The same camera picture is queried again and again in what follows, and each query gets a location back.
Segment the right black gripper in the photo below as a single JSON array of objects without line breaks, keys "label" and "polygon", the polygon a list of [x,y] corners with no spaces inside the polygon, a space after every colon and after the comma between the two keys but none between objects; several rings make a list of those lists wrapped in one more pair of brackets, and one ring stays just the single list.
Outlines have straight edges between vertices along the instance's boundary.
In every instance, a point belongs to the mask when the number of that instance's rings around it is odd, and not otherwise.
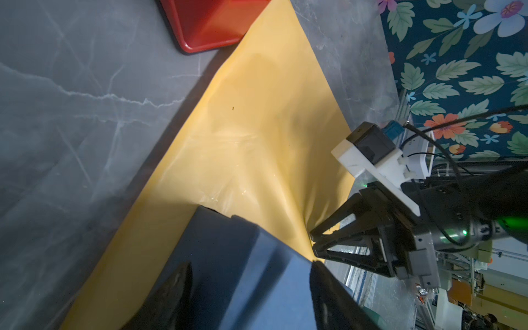
[{"label": "right black gripper", "polygon": [[[448,273],[439,270],[437,255],[460,253],[491,241],[496,224],[475,217],[466,221],[457,210],[436,214],[438,220],[425,209],[415,215],[386,187],[374,182],[310,232],[313,253],[388,278],[416,278],[427,289],[440,288]],[[326,249],[361,241],[368,254]]]}]

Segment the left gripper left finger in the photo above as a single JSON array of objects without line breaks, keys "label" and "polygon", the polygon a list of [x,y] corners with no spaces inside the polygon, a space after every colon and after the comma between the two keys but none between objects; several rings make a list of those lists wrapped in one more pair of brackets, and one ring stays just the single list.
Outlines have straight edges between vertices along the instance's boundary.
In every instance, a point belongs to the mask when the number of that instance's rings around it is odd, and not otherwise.
[{"label": "left gripper left finger", "polygon": [[190,263],[179,265],[122,329],[185,329],[189,320],[192,272]]}]

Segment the blue gift box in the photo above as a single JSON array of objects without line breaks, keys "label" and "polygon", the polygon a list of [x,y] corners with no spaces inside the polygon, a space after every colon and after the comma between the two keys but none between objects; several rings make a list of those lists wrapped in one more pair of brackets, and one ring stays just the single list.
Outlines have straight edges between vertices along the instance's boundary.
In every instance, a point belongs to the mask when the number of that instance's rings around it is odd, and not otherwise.
[{"label": "blue gift box", "polygon": [[311,262],[241,217],[199,207],[151,293],[192,267],[185,329],[314,329]]}]

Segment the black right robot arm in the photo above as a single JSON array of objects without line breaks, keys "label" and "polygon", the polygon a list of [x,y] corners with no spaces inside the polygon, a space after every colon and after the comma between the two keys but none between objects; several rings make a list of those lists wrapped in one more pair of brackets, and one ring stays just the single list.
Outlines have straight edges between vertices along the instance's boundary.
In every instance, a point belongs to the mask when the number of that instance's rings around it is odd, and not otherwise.
[{"label": "black right robot arm", "polygon": [[460,180],[403,185],[414,213],[376,181],[352,195],[310,236],[316,257],[438,288],[437,255],[503,237],[527,242],[527,164]]}]

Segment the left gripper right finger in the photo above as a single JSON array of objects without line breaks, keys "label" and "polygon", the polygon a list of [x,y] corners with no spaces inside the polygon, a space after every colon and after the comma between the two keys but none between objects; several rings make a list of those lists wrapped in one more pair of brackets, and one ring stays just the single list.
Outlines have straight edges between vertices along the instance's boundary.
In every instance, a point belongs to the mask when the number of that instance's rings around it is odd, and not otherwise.
[{"label": "left gripper right finger", "polygon": [[312,263],[309,287],[317,329],[380,329],[324,263]]}]

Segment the yellow wrapping paper sheet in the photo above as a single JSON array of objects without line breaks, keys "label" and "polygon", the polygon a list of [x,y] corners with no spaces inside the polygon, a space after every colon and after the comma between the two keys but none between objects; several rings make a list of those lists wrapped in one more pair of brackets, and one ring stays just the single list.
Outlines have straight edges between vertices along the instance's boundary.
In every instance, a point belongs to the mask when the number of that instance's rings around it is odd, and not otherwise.
[{"label": "yellow wrapping paper sheet", "polygon": [[218,69],[62,328],[122,327],[201,205],[314,260],[309,228],[354,182],[331,154],[349,132],[292,4],[271,1]]}]

